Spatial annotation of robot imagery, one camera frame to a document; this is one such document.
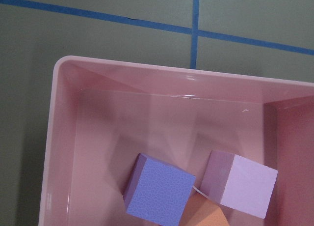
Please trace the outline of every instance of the gray-green surface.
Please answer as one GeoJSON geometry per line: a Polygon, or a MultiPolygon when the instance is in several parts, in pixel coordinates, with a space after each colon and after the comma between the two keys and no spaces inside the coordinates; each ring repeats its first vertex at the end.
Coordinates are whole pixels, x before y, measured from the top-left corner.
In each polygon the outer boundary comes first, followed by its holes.
{"type": "MultiPolygon", "coordinates": [[[[191,27],[192,0],[34,0],[191,27]]],[[[314,49],[313,0],[200,0],[200,29],[314,49]]],[[[0,225],[36,225],[65,55],[189,67],[191,36],[0,4],[0,225]]],[[[314,82],[314,57],[199,37],[197,68],[314,82]]]]}

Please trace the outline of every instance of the blue tape line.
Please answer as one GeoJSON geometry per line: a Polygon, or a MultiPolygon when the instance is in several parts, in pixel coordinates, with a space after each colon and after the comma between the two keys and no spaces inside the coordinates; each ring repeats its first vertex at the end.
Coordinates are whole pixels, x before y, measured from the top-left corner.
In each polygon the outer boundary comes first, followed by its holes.
{"type": "MultiPolygon", "coordinates": [[[[44,10],[44,11],[75,15],[75,16],[82,16],[82,17],[93,18],[93,19],[104,20],[104,21],[117,22],[117,23],[122,23],[122,24],[127,24],[127,25],[133,25],[133,26],[154,28],[154,29],[160,29],[160,30],[177,32],[177,33],[184,33],[184,34],[192,34],[192,29],[187,28],[187,27],[173,26],[173,25],[162,24],[162,23],[157,23],[157,22],[152,22],[152,21],[133,20],[127,17],[122,17],[122,16],[116,16],[116,15],[111,15],[111,14],[106,14],[106,13],[101,13],[101,12],[95,12],[95,11],[81,10],[77,8],[64,7],[64,6],[35,2],[35,1],[0,0],[0,3],[13,5],[13,6],[38,9],[38,10],[44,10]]],[[[249,45],[266,47],[266,48],[273,48],[273,49],[284,50],[288,52],[312,55],[312,56],[314,55],[314,50],[312,49],[300,48],[300,47],[295,47],[295,46],[290,46],[290,45],[285,45],[285,44],[280,44],[280,43],[273,43],[273,42],[267,42],[267,41],[256,40],[256,39],[251,39],[251,38],[234,36],[234,35],[198,30],[196,29],[194,25],[193,25],[193,28],[195,30],[193,32],[193,35],[196,35],[196,37],[192,37],[192,45],[191,45],[191,54],[194,54],[193,61],[194,60],[196,61],[196,55],[197,55],[197,51],[196,51],[197,40],[195,41],[195,38],[197,38],[197,36],[236,42],[236,43],[249,44],[249,45]]]]}
{"type": "Polygon", "coordinates": [[[0,3],[12,5],[12,6],[21,6],[21,7],[27,7],[27,8],[32,8],[32,9],[63,13],[63,14],[74,15],[74,16],[82,16],[82,17],[93,18],[93,19],[104,20],[104,21],[117,22],[117,23],[122,23],[122,24],[127,24],[127,25],[133,25],[133,26],[141,26],[141,27],[146,27],[146,28],[154,28],[154,29],[160,29],[160,30],[177,32],[177,33],[191,34],[191,29],[187,27],[173,26],[173,25],[162,24],[162,23],[152,22],[152,21],[135,20],[135,19],[130,19],[128,17],[123,17],[123,16],[116,16],[116,15],[111,15],[111,14],[106,14],[106,13],[101,13],[101,12],[82,10],[82,9],[77,9],[77,8],[72,8],[72,7],[65,7],[65,6],[41,3],[41,2],[36,2],[36,1],[0,0],[0,3]]]}
{"type": "Polygon", "coordinates": [[[191,40],[191,59],[190,59],[191,69],[196,69],[196,61],[197,61],[199,1],[200,0],[193,0],[192,37],[191,37],[192,40],[191,40]]]}
{"type": "Polygon", "coordinates": [[[290,45],[285,45],[285,44],[280,44],[280,43],[273,43],[273,42],[268,42],[268,41],[262,41],[262,40],[252,39],[252,38],[244,38],[244,37],[233,36],[233,35],[228,35],[228,34],[223,34],[223,33],[215,33],[215,32],[204,31],[204,30],[199,30],[198,35],[200,37],[205,37],[205,38],[213,38],[213,39],[219,39],[219,40],[236,42],[236,43],[250,44],[254,46],[279,49],[279,50],[284,50],[288,52],[308,54],[312,56],[314,55],[314,50],[312,49],[300,48],[300,47],[295,47],[295,46],[290,46],[290,45]]]}

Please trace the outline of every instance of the pink container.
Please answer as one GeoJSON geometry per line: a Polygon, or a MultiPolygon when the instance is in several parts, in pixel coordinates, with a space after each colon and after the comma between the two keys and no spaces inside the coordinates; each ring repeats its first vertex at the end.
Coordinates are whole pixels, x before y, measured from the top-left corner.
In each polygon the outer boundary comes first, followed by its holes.
{"type": "Polygon", "coordinates": [[[196,175],[210,151],[278,170],[266,219],[314,225],[314,84],[66,56],[54,68],[40,226],[149,226],[125,213],[138,153],[196,175]]]}

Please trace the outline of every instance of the blue foam cube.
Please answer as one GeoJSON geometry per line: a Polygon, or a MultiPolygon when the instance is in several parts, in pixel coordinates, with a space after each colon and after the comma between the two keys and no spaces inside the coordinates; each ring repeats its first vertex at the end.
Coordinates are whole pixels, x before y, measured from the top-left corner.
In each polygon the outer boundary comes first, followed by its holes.
{"type": "Polygon", "coordinates": [[[177,226],[195,176],[140,153],[124,192],[126,212],[162,226],[177,226]]]}

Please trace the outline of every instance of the white string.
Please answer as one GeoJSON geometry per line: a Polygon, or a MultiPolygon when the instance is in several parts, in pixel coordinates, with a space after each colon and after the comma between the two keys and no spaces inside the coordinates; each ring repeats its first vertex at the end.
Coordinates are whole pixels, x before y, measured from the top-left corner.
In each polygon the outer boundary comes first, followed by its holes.
{"type": "Polygon", "coordinates": [[[195,190],[195,191],[197,191],[199,194],[201,194],[202,196],[204,196],[205,198],[207,198],[207,199],[210,199],[205,193],[202,193],[200,190],[198,190],[194,185],[193,185],[193,189],[195,190]]]}

